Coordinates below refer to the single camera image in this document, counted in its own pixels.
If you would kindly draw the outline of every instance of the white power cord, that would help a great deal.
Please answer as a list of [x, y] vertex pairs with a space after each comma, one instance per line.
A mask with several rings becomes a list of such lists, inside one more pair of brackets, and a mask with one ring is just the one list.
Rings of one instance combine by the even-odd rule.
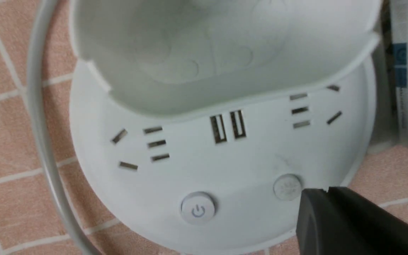
[[42, 96], [42, 59], [45, 39], [51, 17], [55, 11], [58, 0], [42, 0], [34, 20], [28, 50], [27, 68], [27, 99], [28, 111], [31, 117], [33, 131], [39, 159], [44, 169], [50, 192], [55, 202], [56, 210], [68, 234], [83, 254], [100, 255], [99, 250], [89, 241], [81, 230], [67, 201], [61, 177], [56, 166], [52, 152], [50, 134], [44, 112]]

